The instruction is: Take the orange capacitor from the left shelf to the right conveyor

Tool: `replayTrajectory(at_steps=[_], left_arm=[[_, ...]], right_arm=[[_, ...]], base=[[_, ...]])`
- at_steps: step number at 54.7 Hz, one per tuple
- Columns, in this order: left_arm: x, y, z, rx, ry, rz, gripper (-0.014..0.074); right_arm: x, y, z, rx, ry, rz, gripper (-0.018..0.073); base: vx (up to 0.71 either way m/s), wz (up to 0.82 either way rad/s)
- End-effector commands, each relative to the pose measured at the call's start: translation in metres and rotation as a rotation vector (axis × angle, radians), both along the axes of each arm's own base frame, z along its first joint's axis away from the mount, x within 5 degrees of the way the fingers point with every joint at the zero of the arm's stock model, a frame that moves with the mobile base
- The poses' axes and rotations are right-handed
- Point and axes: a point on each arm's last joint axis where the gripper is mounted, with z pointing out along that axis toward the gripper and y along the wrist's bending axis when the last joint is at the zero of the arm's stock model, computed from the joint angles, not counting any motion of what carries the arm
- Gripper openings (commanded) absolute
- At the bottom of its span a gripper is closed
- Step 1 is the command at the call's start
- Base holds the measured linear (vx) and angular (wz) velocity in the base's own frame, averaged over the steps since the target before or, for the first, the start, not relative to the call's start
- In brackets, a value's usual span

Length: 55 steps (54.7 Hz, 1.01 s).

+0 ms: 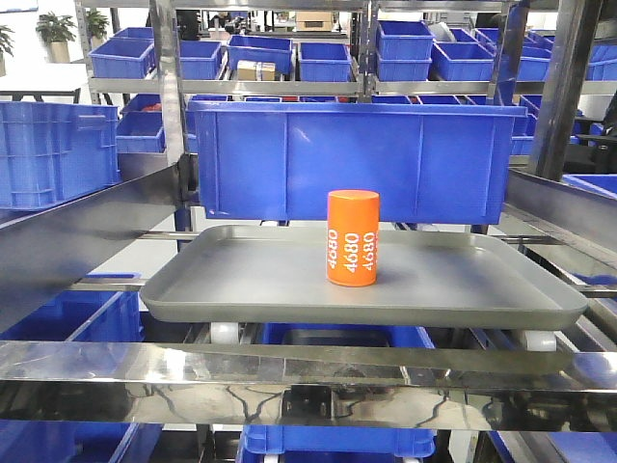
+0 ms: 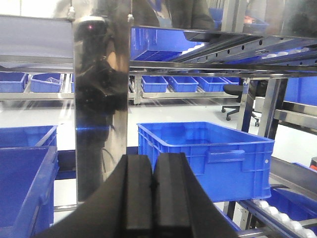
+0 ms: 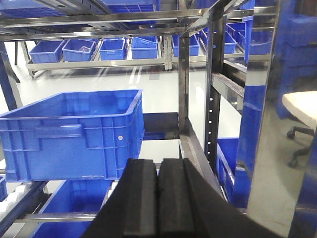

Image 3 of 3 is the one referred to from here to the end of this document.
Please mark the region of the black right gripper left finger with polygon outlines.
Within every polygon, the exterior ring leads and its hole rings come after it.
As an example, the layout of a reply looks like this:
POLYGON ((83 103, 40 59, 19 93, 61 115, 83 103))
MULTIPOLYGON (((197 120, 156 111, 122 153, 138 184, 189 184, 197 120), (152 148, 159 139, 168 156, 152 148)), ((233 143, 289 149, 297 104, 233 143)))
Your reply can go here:
POLYGON ((155 238, 157 171, 152 160, 130 159, 112 195, 83 238, 155 238))

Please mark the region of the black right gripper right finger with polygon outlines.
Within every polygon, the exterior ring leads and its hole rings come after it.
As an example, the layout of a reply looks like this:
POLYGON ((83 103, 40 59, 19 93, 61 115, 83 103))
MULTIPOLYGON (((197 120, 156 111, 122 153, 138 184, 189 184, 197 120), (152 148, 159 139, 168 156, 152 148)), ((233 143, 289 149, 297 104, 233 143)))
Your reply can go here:
POLYGON ((160 238, 278 236, 226 202, 187 159, 164 159, 158 180, 160 238))

